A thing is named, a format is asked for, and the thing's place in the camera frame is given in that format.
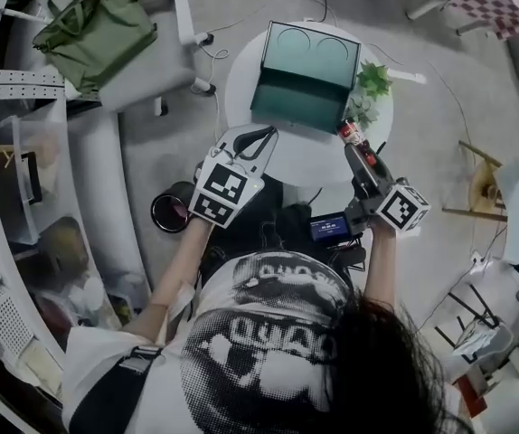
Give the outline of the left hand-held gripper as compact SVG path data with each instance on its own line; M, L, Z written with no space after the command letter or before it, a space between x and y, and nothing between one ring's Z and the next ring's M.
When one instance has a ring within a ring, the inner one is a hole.
M188 211L222 228L264 187L261 177L278 143L273 126L229 128L205 156L196 173Z

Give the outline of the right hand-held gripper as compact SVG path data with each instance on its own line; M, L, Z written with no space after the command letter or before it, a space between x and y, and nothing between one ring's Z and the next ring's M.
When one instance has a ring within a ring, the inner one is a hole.
M356 236L369 227L370 222L384 221L397 235L414 231L430 211L430 203L411 186L405 177L394 181L390 170L375 153L370 154L371 177L365 158L354 144L344 146L345 158L352 170L354 197L344 209L350 232Z

